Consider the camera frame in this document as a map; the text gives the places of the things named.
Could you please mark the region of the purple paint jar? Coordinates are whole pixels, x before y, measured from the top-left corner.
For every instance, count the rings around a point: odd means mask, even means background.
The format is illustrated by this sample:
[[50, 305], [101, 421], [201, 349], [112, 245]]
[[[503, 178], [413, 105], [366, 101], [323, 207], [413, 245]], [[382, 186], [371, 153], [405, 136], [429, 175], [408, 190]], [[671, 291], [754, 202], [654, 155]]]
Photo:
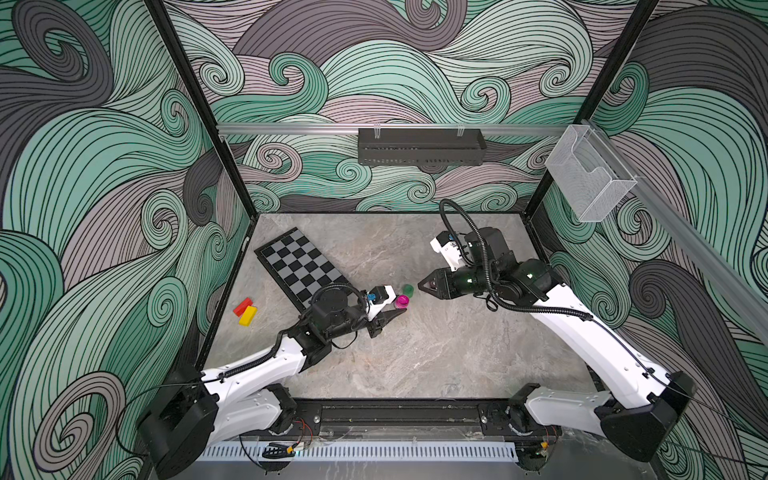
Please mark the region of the purple paint jar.
[[399, 295], [395, 299], [395, 307], [397, 309], [407, 309], [410, 303], [410, 298], [406, 295]]

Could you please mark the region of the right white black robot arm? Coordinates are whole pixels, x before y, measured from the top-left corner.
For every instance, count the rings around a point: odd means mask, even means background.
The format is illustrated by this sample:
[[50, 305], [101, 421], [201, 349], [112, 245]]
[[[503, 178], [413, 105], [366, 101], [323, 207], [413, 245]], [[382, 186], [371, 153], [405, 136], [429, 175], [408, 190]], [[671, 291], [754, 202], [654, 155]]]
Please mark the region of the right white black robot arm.
[[676, 479], [765, 478], [765, 345], [639, 200], [600, 226], [578, 223], [561, 200], [549, 207], [547, 261], [517, 259], [496, 228], [447, 226], [433, 242], [446, 266], [419, 285], [530, 314], [601, 380], [595, 394], [526, 385], [511, 401], [513, 427], [582, 430]]

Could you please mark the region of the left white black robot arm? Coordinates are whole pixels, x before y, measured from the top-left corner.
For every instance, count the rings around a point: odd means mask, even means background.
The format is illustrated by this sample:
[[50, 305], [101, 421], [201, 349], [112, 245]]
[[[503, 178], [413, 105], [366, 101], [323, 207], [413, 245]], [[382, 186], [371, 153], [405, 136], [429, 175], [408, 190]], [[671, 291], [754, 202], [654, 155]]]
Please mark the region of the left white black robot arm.
[[366, 292], [331, 283], [311, 296], [270, 348], [203, 371], [185, 366], [151, 388], [154, 396], [136, 428], [156, 476], [178, 475], [219, 441], [251, 431], [289, 431], [297, 406], [283, 381], [317, 365], [339, 337], [361, 330], [376, 337], [399, 316], [396, 298], [390, 285]]

